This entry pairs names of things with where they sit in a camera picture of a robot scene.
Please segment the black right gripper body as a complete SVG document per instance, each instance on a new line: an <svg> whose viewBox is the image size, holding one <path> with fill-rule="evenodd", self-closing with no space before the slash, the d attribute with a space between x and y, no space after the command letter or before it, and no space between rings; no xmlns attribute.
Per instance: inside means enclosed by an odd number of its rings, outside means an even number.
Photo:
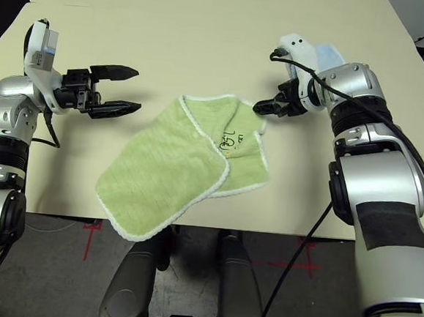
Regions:
<svg viewBox="0 0 424 317"><path fill-rule="evenodd" d="M308 112L300 100L299 87L300 83L298 78L287 80L278 85L279 92L275 96L275 102L279 107L276 112L277 116L301 116Z"/></svg>

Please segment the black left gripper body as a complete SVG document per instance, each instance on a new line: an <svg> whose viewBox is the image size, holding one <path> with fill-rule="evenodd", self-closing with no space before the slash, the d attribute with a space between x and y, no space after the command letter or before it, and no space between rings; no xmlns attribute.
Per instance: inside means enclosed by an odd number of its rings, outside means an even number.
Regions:
<svg viewBox="0 0 424 317"><path fill-rule="evenodd" d="M54 97L59 107L74 108L81 113L92 115L100 104L100 94L95 91L100 77L95 68L71 69L62 76L62 85L54 89Z"/></svg>

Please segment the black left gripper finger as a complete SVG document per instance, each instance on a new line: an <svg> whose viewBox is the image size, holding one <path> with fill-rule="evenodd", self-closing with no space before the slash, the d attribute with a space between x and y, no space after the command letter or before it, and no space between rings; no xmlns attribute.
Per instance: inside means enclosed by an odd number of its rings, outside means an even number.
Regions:
<svg viewBox="0 0 424 317"><path fill-rule="evenodd" d="M92 105L89 108L89 117L92 119L112 119L132 114L140 108L140 103L121 100L108 101L103 104Z"/></svg>
<svg viewBox="0 0 424 317"><path fill-rule="evenodd" d="M113 64L91 65L90 71L95 83L100 80L125 81L139 75L139 71L132 67Z"/></svg>

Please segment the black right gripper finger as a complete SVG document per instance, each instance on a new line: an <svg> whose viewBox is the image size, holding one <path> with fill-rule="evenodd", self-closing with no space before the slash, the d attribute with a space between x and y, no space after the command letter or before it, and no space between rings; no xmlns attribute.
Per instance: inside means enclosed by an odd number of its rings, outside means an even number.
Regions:
<svg viewBox="0 0 424 317"><path fill-rule="evenodd" d="M253 105L253 109L261 111L279 111L281 109L281 105L275 98L272 98L258 101Z"/></svg>
<svg viewBox="0 0 424 317"><path fill-rule="evenodd" d="M260 116L270 115L283 117L285 115L284 110L279 105L259 105L253 106L253 111Z"/></svg>

